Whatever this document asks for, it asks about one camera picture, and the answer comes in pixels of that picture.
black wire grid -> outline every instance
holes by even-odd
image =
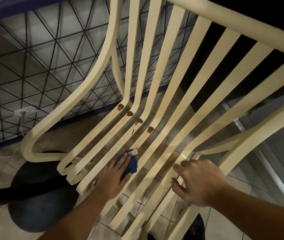
[[[134,96],[150,0],[140,5],[131,95]],[[163,1],[144,92],[151,86],[173,5]],[[123,1],[117,53],[125,77],[129,0]],[[0,142],[19,136],[13,111],[34,106],[27,132],[64,101],[85,79],[101,51],[110,0],[69,0],[0,21]],[[196,15],[185,13],[160,86],[170,82]],[[122,96],[108,65],[98,82],[62,120],[119,102]]]

tiled floor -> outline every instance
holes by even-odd
[[[119,153],[121,153],[124,149],[128,148],[132,143],[139,137],[141,132],[143,132],[150,122],[152,121],[155,113],[160,104],[160,100],[162,99],[164,93],[159,93],[157,95],[156,105],[153,106],[151,110],[151,114],[145,124],[143,124],[143,129],[139,129],[137,133],[135,133],[132,138],[121,148],[119,149]],[[156,136],[163,129],[165,124],[168,122],[171,114],[177,106],[177,99],[181,98],[181,91],[179,90],[175,95],[175,100],[169,105],[163,119],[160,124],[151,136],[144,142],[144,144],[139,148],[139,152],[141,155],[152,143],[152,141],[156,138]],[[138,113],[142,113],[142,109],[145,105],[146,98],[144,98],[141,102],[140,109]],[[105,116],[106,113],[97,115],[95,117],[91,117],[85,120],[82,120],[78,123],[63,127],[61,129],[49,132],[44,134],[39,141],[36,143],[34,150],[36,152],[42,152],[47,150],[61,150],[64,152],[69,152],[80,140]],[[194,114],[191,108],[188,108],[187,111],[181,116],[178,120],[177,124],[172,128],[171,132],[166,136],[166,138],[162,141],[161,145],[156,149],[153,155],[150,157],[148,162],[144,165],[144,168],[136,175],[135,179],[129,185],[129,187],[125,190],[124,194],[120,197],[120,203],[124,204],[128,197],[135,190],[138,183],[144,178],[144,176],[148,173],[148,171],[152,168],[157,158],[163,153],[169,143],[173,140],[175,135],[180,131],[180,129],[187,123],[187,121]],[[110,141],[107,145],[102,149],[96,157],[93,159],[93,163],[96,163],[99,159],[101,159],[108,150],[114,145],[118,138],[120,138],[130,127],[131,125],[128,123],[120,130],[120,132]],[[158,175],[154,178],[152,183],[148,186],[143,196],[136,202],[134,207],[131,209],[130,214],[131,217],[136,217],[136,215],[141,211],[144,204],[150,198],[152,192],[155,190],[156,186],[160,183],[168,169],[173,165],[175,159],[178,157],[180,152],[184,149],[184,147],[205,127],[205,123],[202,123],[201,127],[197,127],[193,130],[188,136],[184,138],[184,140],[178,145],[176,151],[171,155],[168,162],[162,167]],[[80,155],[85,155],[92,147],[96,144],[96,142],[107,133],[107,129],[104,130],[98,138],[94,139],[81,153]],[[0,155],[10,155],[14,152],[14,150],[19,145],[12,145],[10,147],[0,149]],[[210,158],[212,161],[219,160],[223,154],[215,154]],[[20,155],[19,151],[17,151],[16,155],[13,157],[1,158],[0,159],[0,188],[8,187],[11,184],[11,181],[16,174],[17,170],[25,163],[24,158]],[[228,175],[228,182],[236,187],[237,189],[251,194],[255,197],[260,197],[269,202],[275,202],[274,197],[271,195],[271,191],[264,184],[264,182],[259,178],[259,176],[255,173],[253,168],[247,159],[243,159]],[[85,196],[81,196],[78,199],[78,203],[82,201]],[[181,213],[183,208],[186,206],[186,203],[181,200],[177,195],[175,195],[166,209],[162,212],[158,221],[155,223],[150,233],[154,235],[156,240],[162,240],[165,237],[166,232],[170,227],[172,227],[173,223],[176,221],[178,215]],[[94,229],[91,232],[89,240],[98,240],[98,239],[119,239],[120,234],[124,230],[126,224],[128,223],[130,216],[126,217],[126,219],[120,224],[120,226],[113,231],[108,226],[108,222],[112,219],[112,217],[116,214],[117,209],[113,207],[108,214],[102,218],[100,217],[94,226]],[[249,238],[244,235],[237,227],[235,227],[230,221],[228,221],[224,216],[218,213],[216,210],[211,209],[210,207],[205,207],[200,212],[205,226],[206,226],[206,239],[207,240],[216,240],[216,239],[234,239],[234,240],[242,240]],[[11,239],[37,239],[42,233],[28,233],[21,229],[19,229],[14,222],[12,222],[7,206],[0,207],[0,240],[11,240]]]

right hand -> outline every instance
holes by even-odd
[[[196,206],[209,206],[218,192],[229,186],[221,169],[210,160],[182,161],[174,164],[174,171],[183,178],[185,188],[172,178],[172,190],[180,198]]]

blue cloth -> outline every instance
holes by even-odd
[[[133,149],[131,150],[126,150],[124,153],[129,153],[130,151],[133,151]],[[118,157],[118,159],[116,160],[114,166],[121,160],[121,158],[123,157],[124,153]],[[121,176],[121,180],[125,177],[125,175],[127,175],[128,173],[136,173],[137,172],[137,160],[136,160],[136,157],[135,155],[131,157],[131,160],[128,164],[128,166],[126,167],[126,169],[124,170],[122,176]]]

left hand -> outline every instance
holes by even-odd
[[[112,161],[98,178],[94,190],[103,195],[107,201],[115,198],[130,179],[132,174],[128,173],[121,180],[121,176],[130,160],[131,158],[128,157],[128,154],[124,153],[121,160],[115,166],[116,160]]]

